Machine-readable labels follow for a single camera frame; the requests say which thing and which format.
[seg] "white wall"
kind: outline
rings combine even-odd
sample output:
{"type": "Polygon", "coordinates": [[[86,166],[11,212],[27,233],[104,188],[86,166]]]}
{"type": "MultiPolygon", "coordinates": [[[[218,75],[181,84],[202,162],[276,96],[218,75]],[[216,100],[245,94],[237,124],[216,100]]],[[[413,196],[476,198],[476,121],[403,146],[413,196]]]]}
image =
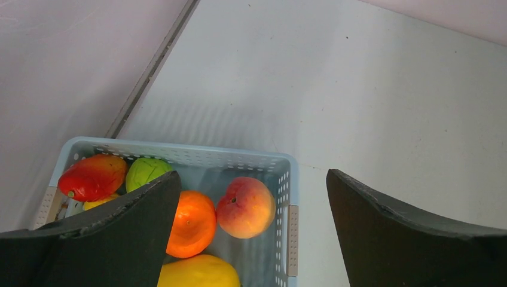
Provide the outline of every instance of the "white wall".
{"type": "Polygon", "coordinates": [[[505,0],[363,0],[484,40],[507,45],[505,0]]]}
{"type": "Polygon", "coordinates": [[[0,231],[28,227],[60,147],[104,136],[187,0],[0,0],[0,231]]]}

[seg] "light blue basket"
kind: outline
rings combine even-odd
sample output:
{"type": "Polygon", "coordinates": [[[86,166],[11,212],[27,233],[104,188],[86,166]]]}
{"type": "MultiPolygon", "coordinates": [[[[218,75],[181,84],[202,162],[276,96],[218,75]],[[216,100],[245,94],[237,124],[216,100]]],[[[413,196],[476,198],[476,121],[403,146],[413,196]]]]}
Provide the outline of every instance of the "light blue basket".
{"type": "Polygon", "coordinates": [[[298,165],[290,155],[273,152],[169,143],[79,137],[62,148],[35,228],[82,212],[82,203],[57,191],[58,179],[74,163],[94,154],[113,154],[131,164],[139,157],[164,160],[178,171],[183,190],[198,190],[213,202],[238,176],[262,181],[273,193],[276,216],[269,229],[252,239],[236,239],[218,227],[205,253],[238,271],[244,287],[296,287],[298,261],[298,165]]]}

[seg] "white floor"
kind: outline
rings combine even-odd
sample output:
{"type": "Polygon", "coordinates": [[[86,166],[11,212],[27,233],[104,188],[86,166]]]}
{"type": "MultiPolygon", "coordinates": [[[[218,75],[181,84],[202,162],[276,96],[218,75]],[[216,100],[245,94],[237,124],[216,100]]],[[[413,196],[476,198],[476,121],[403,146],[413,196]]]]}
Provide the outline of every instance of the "white floor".
{"type": "Polygon", "coordinates": [[[299,286],[348,286],[326,171],[507,228],[506,109],[506,47],[355,0],[201,0],[120,137],[293,155],[299,286]]]}

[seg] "red mango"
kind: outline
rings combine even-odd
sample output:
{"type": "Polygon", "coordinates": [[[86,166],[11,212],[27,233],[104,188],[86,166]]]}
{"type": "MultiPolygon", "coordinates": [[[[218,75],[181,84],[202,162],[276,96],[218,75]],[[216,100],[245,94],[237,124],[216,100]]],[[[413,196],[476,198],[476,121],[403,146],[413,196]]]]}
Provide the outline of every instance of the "red mango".
{"type": "Polygon", "coordinates": [[[58,180],[58,188],[77,201],[109,197],[125,181],[127,163],[114,155],[98,154],[78,161],[58,180]]]}

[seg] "yellow fruit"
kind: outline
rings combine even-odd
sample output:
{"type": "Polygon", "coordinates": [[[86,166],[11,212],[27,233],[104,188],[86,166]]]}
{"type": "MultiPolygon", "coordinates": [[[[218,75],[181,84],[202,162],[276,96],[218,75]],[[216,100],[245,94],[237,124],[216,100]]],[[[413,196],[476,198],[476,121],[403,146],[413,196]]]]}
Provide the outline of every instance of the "yellow fruit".
{"type": "Polygon", "coordinates": [[[211,255],[197,255],[162,266],[157,287],[240,287],[231,264],[211,255]]]}
{"type": "Polygon", "coordinates": [[[85,202],[83,204],[83,210],[87,211],[87,210],[92,209],[94,207],[97,207],[97,206],[99,206],[101,204],[104,204],[104,203],[106,203],[108,201],[111,201],[113,199],[117,199],[118,197],[119,197],[119,195],[117,193],[113,193],[108,198],[103,199],[103,200],[98,200],[98,201],[93,201],[93,202],[85,202]]]}

